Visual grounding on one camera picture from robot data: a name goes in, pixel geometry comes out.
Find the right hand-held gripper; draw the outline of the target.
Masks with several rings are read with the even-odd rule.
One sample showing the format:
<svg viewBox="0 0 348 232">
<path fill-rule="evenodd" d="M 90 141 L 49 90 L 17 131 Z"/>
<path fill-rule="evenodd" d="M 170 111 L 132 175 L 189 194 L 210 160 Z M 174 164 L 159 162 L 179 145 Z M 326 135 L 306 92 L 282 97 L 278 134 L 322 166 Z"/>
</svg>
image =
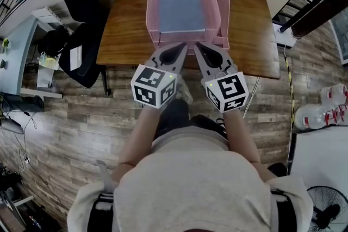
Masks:
<svg viewBox="0 0 348 232">
<path fill-rule="evenodd" d="M 206 96 L 220 113 L 242 108 L 249 91 L 242 72 L 237 71 L 225 49 L 207 42 L 196 42 L 194 53 L 203 75 Z"/>
</svg>

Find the person's white shoe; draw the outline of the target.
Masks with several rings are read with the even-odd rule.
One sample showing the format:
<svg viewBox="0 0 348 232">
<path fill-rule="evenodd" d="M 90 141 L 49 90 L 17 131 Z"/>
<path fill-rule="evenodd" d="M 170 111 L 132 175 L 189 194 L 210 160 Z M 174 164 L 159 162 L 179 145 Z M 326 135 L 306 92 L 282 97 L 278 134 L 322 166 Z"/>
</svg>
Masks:
<svg viewBox="0 0 348 232">
<path fill-rule="evenodd" d="M 175 98 L 183 99 L 188 104 L 193 103 L 193 97 L 183 79 L 180 79 L 177 83 L 177 92 L 176 92 Z"/>
</svg>

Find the black floor fan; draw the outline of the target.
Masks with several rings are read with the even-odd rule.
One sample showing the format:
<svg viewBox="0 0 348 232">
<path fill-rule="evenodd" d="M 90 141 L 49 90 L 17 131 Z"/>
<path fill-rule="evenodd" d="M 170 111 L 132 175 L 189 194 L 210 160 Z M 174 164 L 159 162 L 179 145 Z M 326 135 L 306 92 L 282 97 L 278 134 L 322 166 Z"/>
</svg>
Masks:
<svg viewBox="0 0 348 232">
<path fill-rule="evenodd" d="M 329 186 L 307 190 L 313 201 L 313 215 L 308 232 L 348 232 L 348 199 Z"/>
</svg>

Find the white flat box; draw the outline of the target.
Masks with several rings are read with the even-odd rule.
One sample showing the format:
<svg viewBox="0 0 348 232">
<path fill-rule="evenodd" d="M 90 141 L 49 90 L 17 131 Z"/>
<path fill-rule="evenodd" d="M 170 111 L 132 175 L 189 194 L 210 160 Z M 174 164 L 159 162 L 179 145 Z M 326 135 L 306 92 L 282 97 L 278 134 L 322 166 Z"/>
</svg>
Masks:
<svg viewBox="0 0 348 232">
<path fill-rule="evenodd" d="M 296 44 L 297 38 L 293 36 L 291 28 L 281 33 L 280 28 L 282 26 L 275 23 L 273 23 L 272 25 L 275 32 L 276 43 L 278 46 L 292 48 Z"/>
</svg>

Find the person's grey shirt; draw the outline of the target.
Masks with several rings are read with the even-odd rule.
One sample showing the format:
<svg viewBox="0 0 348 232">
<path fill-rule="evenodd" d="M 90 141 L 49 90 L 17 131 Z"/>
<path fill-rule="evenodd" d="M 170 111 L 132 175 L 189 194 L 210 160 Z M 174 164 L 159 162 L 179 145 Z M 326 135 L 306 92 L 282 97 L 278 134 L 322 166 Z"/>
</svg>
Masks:
<svg viewBox="0 0 348 232">
<path fill-rule="evenodd" d="M 173 130 L 114 182 L 80 188 L 69 232 L 308 232 L 313 202 L 296 176 L 264 182 L 219 134 Z"/>
</svg>

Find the person's black trousers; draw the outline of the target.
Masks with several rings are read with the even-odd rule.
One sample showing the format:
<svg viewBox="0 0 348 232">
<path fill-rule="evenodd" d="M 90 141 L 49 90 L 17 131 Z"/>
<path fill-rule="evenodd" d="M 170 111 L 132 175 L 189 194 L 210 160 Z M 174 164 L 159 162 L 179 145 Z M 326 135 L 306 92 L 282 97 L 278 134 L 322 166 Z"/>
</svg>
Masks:
<svg viewBox="0 0 348 232">
<path fill-rule="evenodd" d="M 160 115 L 154 139 L 179 128 L 198 127 L 218 133 L 225 140 L 227 135 L 222 126 L 204 115 L 189 116 L 189 104 L 183 99 L 171 101 Z"/>
</svg>

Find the yellow black floor tape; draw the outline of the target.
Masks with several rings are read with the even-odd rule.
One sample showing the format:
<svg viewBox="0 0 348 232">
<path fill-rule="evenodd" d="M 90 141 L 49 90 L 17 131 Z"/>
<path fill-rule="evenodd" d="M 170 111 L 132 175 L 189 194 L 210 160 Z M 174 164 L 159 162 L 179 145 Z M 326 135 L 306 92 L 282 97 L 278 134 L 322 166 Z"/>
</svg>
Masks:
<svg viewBox="0 0 348 232">
<path fill-rule="evenodd" d="M 294 115 L 295 115 L 294 88 L 293 88 L 293 81 L 292 81 L 292 75 L 291 75 L 288 58 L 285 54 L 284 54 L 284 60 L 288 70 L 288 78 L 289 78 L 289 86 L 290 86 L 290 102 L 291 102 L 291 126 L 293 127 Z"/>
</svg>

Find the brown wooden table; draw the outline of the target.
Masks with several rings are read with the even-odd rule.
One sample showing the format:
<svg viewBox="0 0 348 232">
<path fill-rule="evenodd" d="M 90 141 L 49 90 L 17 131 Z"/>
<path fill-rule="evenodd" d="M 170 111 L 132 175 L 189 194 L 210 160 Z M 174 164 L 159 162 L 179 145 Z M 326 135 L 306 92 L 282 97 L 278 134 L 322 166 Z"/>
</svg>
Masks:
<svg viewBox="0 0 348 232">
<path fill-rule="evenodd" d="M 105 66 L 143 64 L 154 52 L 147 0 L 114 0 L 97 56 Z M 276 37 L 266 0 L 231 0 L 229 54 L 245 75 L 279 79 Z"/>
</svg>

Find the person's left forearm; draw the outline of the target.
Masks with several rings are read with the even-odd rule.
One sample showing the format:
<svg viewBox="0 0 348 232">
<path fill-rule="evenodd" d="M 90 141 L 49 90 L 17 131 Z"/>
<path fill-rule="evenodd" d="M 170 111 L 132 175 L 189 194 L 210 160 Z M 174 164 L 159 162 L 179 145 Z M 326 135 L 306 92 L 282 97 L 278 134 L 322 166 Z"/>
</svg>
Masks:
<svg viewBox="0 0 348 232">
<path fill-rule="evenodd" d="M 160 110 L 145 106 L 143 107 L 135 127 L 123 146 L 117 165 L 111 177 L 120 182 L 121 178 L 151 153 L 152 142 L 157 130 L 160 118 Z"/>
</svg>

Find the black bag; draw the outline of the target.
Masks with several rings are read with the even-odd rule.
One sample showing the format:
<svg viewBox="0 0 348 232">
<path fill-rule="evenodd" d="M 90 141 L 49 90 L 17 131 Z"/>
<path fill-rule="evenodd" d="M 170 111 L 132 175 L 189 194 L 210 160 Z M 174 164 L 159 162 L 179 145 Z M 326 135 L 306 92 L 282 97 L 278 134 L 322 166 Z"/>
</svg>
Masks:
<svg viewBox="0 0 348 232">
<path fill-rule="evenodd" d="M 39 40 L 37 50 L 39 54 L 45 53 L 47 56 L 56 57 L 62 52 L 69 37 L 70 35 L 65 27 L 58 26 Z"/>
</svg>

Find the pink tiered file tray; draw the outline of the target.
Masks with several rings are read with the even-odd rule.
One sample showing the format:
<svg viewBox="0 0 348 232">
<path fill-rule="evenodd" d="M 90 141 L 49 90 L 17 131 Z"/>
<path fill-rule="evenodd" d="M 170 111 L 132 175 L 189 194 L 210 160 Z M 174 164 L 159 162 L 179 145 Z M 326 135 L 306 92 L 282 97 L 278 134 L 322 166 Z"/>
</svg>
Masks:
<svg viewBox="0 0 348 232">
<path fill-rule="evenodd" d="M 188 54 L 193 54 L 194 44 L 199 41 L 213 43 L 227 51 L 230 0 L 202 0 L 202 4 L 206 24 L 204 32 L 160 33 L 158 0 L 147 0 L 146 27 L 155 48 L 185 42 L 188 45 Z"/>
</svg>

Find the dark wooden staircase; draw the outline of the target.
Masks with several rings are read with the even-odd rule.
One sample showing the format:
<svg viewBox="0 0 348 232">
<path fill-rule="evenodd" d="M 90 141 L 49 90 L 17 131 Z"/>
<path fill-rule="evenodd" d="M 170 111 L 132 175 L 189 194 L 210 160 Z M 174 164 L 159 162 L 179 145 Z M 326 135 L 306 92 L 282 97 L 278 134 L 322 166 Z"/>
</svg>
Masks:
<svg viewBox="0 0 348 232">
<path fill-rule="evenodd" d="M 348 0 L 288 0 L 273 17 L 280 32 L 303 37 L 348 8 Z"/>
</svg>

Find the white slatted box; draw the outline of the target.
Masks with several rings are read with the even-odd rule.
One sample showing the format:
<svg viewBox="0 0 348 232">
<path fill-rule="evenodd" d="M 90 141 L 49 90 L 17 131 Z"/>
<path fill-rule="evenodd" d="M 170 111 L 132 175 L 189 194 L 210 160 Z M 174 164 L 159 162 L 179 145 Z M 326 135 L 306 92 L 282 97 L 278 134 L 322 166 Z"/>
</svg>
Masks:
<svg viewBox="0 0 348 232">
<path fill-rule="evenodd" d="M 49 7 L 34 10 L 32 15 L 43 23 L 63 24 L 61 19 Z"/>
</svg>

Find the clear water jug red label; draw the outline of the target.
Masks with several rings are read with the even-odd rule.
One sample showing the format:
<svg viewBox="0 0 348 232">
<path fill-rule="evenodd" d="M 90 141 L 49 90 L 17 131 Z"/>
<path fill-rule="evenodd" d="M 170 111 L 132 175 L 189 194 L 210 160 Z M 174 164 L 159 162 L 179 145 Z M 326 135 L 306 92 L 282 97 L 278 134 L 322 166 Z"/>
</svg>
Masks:
<svg viewBox="0 0 348 232">
<path fill-rule="evenodd" d="M 326 126 L 327 109 L 320 104 L 307 104 L 299 107 L 294 116 L 294 125 L 299 130 L 320 129 Z"/>
<path fill-rule="evenodd" d="M 339 105 L 337 108 L 328 111 L 325 115 L 325 123 L 327 126 L 348 126 L 348 105 Z"/>
<path fill-rule="evenodd" d="M 324 87 L 320 91 L 320 100 L 322 104 L 337 107 L 346 103 L 348 99 L 348 88 L 342 84 Z"/>
</svg>

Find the pale blue desk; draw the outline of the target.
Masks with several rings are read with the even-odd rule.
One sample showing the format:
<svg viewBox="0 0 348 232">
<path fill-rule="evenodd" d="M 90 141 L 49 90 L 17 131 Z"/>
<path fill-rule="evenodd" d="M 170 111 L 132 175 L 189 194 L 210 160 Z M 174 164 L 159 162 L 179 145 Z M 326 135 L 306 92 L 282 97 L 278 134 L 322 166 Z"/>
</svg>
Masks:
<svg viewBox="0 0 348 232">
<path fill-rule="evenodd" d="M 5 61 L 5 68 L 0 68 L 0 92 L 18 96 L 31 95 L 61 99 L 63 96 L 59 93 L 22 87 L 26 59 L 37 27 L 45 32 L 53 30 L 49 24 L 30 16 L 7 35 L 9 49 L 0 54 L 0 62 Z"/>
</svg>

